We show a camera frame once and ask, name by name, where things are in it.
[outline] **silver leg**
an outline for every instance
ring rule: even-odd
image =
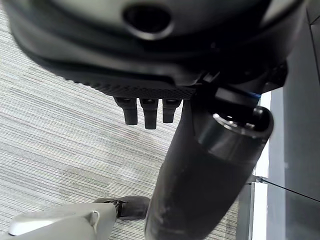
[[[107,240],[117,218],[112,203],[82,203],[15,217],[0,240]]]

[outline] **black panel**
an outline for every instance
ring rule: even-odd
[[[320,84],[306,21],[288,65],[283,88],[285,186],[320,200]]]
[[[311,0],[307,6],[309,23],[312,24],[320,16],[320,1]]]

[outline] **floor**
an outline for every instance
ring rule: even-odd
[[[110,96],[63,80],[17,48],[0,5],[0,232],[12,217],[102,197],[151,197],[173,124],[124,124]],[[158,119],[162,119],[159,106]],[[208,236],[233,240],[237,203]],[[111,240],[144,239],[144,221],[117,222]]]

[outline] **striped carpet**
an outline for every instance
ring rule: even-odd
[[[179,122],[124,124],[112,97],[65,81],[17,48],[0,6],[0,232],[13,216],[102,197],[150,197]],[[235,239],[235,203],[209,240]],[[112,240],[144,239],[144,221],[117,222]]]

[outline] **black cylinder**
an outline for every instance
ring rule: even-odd
[[[274,126],[266,108],[239,126],[185,102],[151,199],[147,240],[201,240],[220,222],[252,174]]]

